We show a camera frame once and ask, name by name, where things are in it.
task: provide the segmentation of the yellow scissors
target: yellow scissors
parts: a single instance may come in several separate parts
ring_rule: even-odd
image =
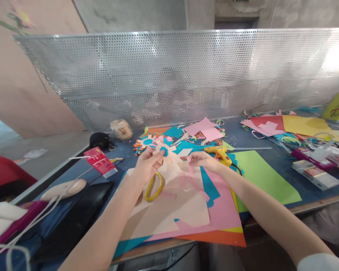
[[[159,177],[159,180],[160,180],[159,188],[153,196],[150,196],[151,190],[152,190],[153,185],[154,185],[154,181],[156,179],[156,175]],[[159,172],[156,172],[156,174],[150,180],[150,183],[148,184],[146,193],[144,194],[145,200],[148,201],[148,202],[152,202],[161,193],[161,191],[163,189],[163,185],[164,185],[163,176]]]

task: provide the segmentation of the metal mesh screen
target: metal mesh screen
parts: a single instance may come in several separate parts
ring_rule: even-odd
[[[339,92],[339,29],[14,37],[92,132],[319,105]]]

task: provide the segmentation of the concrete wall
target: concrete wall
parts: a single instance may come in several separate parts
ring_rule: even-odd
[[[216,0],[215,16],[259,17],[258,28],[339,27],[339,0]]]
[[[339,27],[339,0],[277,0],[271,28]]]
[[[185,30],[185,0],[74,0],[89,33]]]
[[[215,0],[187,0],[187,30],[214,29]]]

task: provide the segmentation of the yellow glue gun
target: yellow glue gun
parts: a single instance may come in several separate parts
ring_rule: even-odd
[[[211,147],[205,147],[203,149],[207,153],[216,153],[216,157],[222,158],[221,163],[223,163],[226,166],[231,166],[232,161],[230,157],[226,154],[227,148],[225,146],[211,146]]]

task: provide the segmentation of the yellow cup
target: yellow cup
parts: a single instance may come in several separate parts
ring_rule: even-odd
[[[332,101],[321,115],[323,119],[338,120],[339,119],[339,92],[335,94]]]

